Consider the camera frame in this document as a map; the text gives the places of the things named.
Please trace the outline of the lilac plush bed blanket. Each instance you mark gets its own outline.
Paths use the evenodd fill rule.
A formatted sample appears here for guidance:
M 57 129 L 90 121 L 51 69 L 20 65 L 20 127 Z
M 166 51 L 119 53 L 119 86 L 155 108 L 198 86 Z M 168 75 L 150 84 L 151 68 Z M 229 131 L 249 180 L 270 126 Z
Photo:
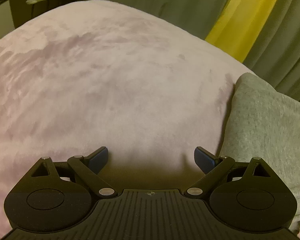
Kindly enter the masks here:
M 58 7 L 0 39 L 0 237 L 10 190 L 41 157 L 109 150 L 117 190 L 186 189 L 194 149 L 221 149 L 234 85 L 248 68 L 137 9 Z

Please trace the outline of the yellow curtain panel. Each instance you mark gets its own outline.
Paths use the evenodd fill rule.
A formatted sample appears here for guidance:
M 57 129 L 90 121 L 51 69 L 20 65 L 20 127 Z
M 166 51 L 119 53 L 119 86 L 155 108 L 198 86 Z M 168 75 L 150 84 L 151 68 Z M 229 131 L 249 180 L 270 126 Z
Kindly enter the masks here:
M 228 0 L 206 42 L 243 62 L 277 0 Z

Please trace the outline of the grey pleated curtain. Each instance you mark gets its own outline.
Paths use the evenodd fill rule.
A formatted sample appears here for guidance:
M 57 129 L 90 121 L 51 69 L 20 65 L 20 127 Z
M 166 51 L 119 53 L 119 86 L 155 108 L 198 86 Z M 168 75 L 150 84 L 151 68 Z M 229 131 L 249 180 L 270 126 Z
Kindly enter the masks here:
M 300 0 L 109 0 L 162 18 L 300 102 Z

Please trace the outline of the grey sweatpants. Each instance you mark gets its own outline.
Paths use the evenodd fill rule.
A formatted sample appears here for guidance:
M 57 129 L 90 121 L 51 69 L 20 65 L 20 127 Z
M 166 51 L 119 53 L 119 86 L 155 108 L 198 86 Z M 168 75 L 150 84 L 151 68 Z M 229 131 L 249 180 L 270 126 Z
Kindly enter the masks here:
M 267 162 L 298 202 L 290 230 L 300 236 L 300 102 L 256 75 L 243 74 L 235 85 L 220 154 Z

